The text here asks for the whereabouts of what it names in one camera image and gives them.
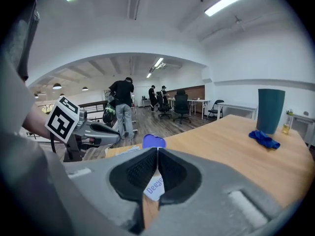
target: black office chair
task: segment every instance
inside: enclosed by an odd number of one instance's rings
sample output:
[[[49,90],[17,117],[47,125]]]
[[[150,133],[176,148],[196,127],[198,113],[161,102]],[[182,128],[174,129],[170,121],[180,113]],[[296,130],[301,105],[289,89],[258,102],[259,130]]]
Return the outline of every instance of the black office chair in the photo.
[[[224,102],[224,100],[216,100],[215,101],[215,103],[213,104],[212,109],[208,110],[209,114],[208,114],[207,118],[209,118],[211,113],[213,114],[213,117],[215,117],[215,114],[217,114],[217,116],[218,116],[218,111],[216,109],[214,109],[214,107],[215,107],[215,105],[217,105],[218,103],[221,103],[221,102]],[[221,114],[222,114],[222,117],[223,117],[223,108],[221,108],[220,115]]]
[[[159,114],[158,117],[167,116],[168,118],[172,116],[171,114],[167,114],[166,112],[170,110],[170,107],[168,105],[165,105],[163,103],[162,95],[157,95],[157,101],[158,101],[158,110],[160,112],[163,112],[163,114]]]
[[[191,120],[189,117],[184,117],[184,114],[189,114],[189,105],[188,105],[188,95],[185,93],[185,90],[178,90],[177,94],[175,95],[175,107],[174,112],[181,114],[180,117],[177,117],[173,119],[175,121],[176,119],[180,120],[180,124],[182,124],[183,119]]]

